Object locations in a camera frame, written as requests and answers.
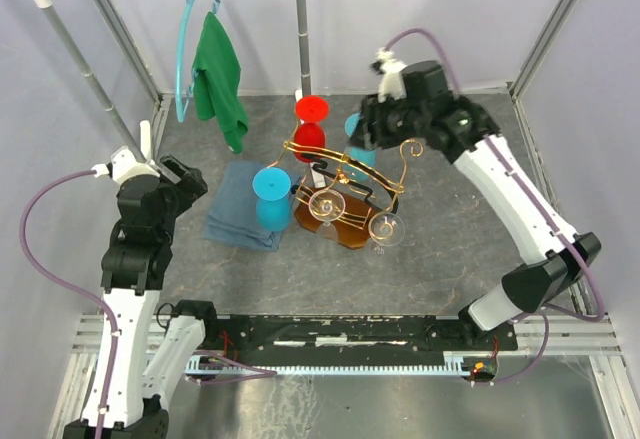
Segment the blue wine glass back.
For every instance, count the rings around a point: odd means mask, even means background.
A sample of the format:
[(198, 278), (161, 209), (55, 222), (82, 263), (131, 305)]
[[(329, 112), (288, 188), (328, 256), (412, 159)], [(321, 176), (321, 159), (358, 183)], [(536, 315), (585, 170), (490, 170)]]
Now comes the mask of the blue wine glass back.
[[(351, 114), (345, 121), (344, 130), (348, 138), (352, 136), (355, 131), (356, 125), (360, 119), (359, 113)], [(376, 152), (363, 150), (357, 147), (348, 146), (345, 152), (354, 160), (364, 164), (368, 167), (374, 167), (376, 162)], [(358, 183), (366, 184), (369, 181), (369, 176), (359, 169), (352, 166), (345, 166), (343, 168), (345, 173)]]

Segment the blue wine glass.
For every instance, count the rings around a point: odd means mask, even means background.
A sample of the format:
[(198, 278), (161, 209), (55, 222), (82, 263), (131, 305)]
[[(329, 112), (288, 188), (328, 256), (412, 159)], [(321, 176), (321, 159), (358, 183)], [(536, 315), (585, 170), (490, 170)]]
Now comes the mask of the blue wine glass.
[[(348, 138), (352, 136), (355, 131), (356, 125), (360, 119), (359, 113), (351, 114), (345, 121), (344, 130)], [(376, 162), (376, 152), (363, 150), (357, 147), (348, 146), (345, 152), (354, 160), (364, 164), (368, 167), (374, 167)], [(358, 183), (366, 184), (369, 181), (369, 176), (359, 169), (352, 166), (345, 166), (343, 168), (345, 173)]]
[(277, 167), (263, 168), (254, 176), (252, 187), (257, 196), (256, 214), (261, 226), (281, 232), (291, 221), (289, 175)]

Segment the blue wine glass front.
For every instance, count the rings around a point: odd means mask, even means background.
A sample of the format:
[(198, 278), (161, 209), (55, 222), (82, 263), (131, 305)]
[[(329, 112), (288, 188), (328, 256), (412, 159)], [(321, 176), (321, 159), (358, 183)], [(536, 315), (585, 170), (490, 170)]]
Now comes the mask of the blue wine glass front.
[(254, 176), (252, 187), (257, 196), (256, 214), (261, 226), (281, 232), (291, 221), (289, 175), (277, 167), (263, 168)]

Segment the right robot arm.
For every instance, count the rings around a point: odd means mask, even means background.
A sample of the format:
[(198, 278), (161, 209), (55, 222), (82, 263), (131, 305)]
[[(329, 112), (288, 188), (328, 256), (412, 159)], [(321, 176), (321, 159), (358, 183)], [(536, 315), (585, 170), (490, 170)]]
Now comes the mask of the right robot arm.
[(440, 152), (484, 196), (523, 262), (460, 312), (462, 345), (483, 348), (501, 324), (550, 306), (580, 278), (593, 279), (590, 265), (601, 250), (597, 236), (579, 233), (549, 204), (495, 120), (448, 85), (442, 64), (407, 65), (381, 51), (372, 67), (380, 83), (361, 103), (350, 144), (375, 150), (418, 140)]

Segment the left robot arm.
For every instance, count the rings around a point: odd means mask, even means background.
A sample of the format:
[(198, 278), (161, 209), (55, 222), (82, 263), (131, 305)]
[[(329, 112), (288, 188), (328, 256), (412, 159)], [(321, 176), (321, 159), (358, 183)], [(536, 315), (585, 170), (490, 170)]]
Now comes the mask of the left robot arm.
[(107, 170), (120, 214), (101, 260), (105, 313), (94, 381), (66, 438), (164, 438), (169, 405), (188, 360), (209, 349), (221, 327), (210, 301), (181, 300), (153, 356), (147, 354), (176, 220), (208, 190), (201, 172), (171, 155), (141, 162), (127, 148)]

